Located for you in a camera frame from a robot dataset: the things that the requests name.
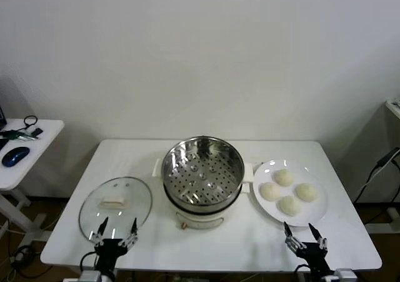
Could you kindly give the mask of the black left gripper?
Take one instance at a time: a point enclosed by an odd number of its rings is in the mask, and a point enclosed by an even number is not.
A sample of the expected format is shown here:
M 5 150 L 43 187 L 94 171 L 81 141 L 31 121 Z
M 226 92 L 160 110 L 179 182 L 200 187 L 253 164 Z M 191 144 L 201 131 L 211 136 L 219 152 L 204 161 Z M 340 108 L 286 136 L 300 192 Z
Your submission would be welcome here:
M 127 238 L 103 239 L 109 217 L 96 228 L 91 228 L 87 239 L 94 243 L 94 250 L 99 257 L 120 257 L 126 254 L 126 247 L 133 247 L 138 240 L 137 218 L 134 219 Z

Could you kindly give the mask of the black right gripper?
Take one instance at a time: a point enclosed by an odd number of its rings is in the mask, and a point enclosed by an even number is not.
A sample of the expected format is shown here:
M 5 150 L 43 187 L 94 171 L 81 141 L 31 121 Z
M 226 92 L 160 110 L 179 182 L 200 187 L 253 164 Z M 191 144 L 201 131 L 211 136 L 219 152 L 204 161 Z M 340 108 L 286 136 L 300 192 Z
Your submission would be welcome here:
M 291 251 L 296 251 L 297 257 L 306 260 L 307 263 L 322 263 L 328 253 L 327 239 L 323 238 L 311 223 L 309 223 L 309 228 L 317 243 L 302 244 L 293 236 L 287 222 L 284 222 L 285 243 Z

